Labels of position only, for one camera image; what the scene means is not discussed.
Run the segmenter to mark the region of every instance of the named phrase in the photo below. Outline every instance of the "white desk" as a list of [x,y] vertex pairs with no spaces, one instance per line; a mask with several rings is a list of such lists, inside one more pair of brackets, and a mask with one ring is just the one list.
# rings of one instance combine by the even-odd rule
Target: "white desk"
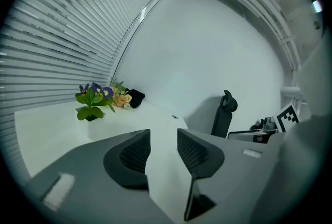
[[101,107],[103,119],[77,120],[78,102],[69,102],[15,113],[17,139],[31,177],[53,161],[83,144],[132,131],[151,130],[151,154],[145,174],[154,202],[175,222],[182,222],[191,175],[177,153],[177,129],[184,120],[143,101],[136,109]]

